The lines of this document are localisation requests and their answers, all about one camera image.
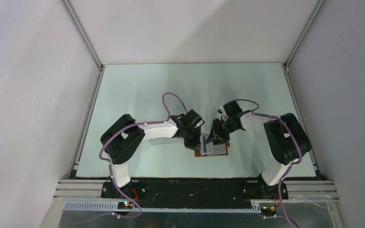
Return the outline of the brown leather card holder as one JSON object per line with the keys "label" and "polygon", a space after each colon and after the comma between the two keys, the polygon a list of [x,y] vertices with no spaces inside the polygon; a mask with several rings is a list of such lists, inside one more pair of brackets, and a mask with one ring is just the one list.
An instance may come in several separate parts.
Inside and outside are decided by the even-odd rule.
{"label": "brown leather card holder", "polygon": [[227,156],[229,154],[228,149],[230,143],[213,145],[209,143],[207,145],[201,144],[198,150],[194,151],[195,157],[211,157],[211,156]]}

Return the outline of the clear plastic card box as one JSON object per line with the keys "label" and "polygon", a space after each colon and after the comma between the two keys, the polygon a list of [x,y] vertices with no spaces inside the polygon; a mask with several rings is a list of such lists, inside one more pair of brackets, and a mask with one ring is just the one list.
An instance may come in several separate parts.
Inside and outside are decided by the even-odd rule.
{"label": "clear plastic card box", "polygon": [[154,138],[154,139],[150,139],[149,142],[151,143],[151,145],[165,145],[165,144],[184,143],[184,139],[182,139],[182,138]]}

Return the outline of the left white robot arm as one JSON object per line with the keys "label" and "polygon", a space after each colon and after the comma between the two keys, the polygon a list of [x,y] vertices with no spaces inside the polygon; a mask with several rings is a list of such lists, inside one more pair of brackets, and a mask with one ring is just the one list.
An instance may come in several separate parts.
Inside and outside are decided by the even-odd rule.
{"label": "left white robot arm", "polygon": [[166,120],[137,122],[130,114],[122,115],[100,138],[99,159],[108,163],[113,192],[120,198],[129,196],[131,177],[128,161],[143,141],[183,139],[185,148],[198,150],[203,118],[193,109],[170,115]]}

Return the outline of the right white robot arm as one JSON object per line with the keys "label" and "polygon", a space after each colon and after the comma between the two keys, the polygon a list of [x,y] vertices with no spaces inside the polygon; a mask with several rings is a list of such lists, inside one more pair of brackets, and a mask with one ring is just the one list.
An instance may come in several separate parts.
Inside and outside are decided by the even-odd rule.
{"label": "right white robot arm", "polygon": [[219,118],[213,120],[206,143],[225,144],[229,142],[230,134],[237,130],[253,130],[264,134],[272,158],[266,170],[259,175],[257,191],[262,198],[269,199],[276,193],[276,185],[311,151],[312,144],[293,113],[280,116],[259,113],[257,102],[254,103],[254,109],[244,111],[239,101],[234,99],[219,107]]}

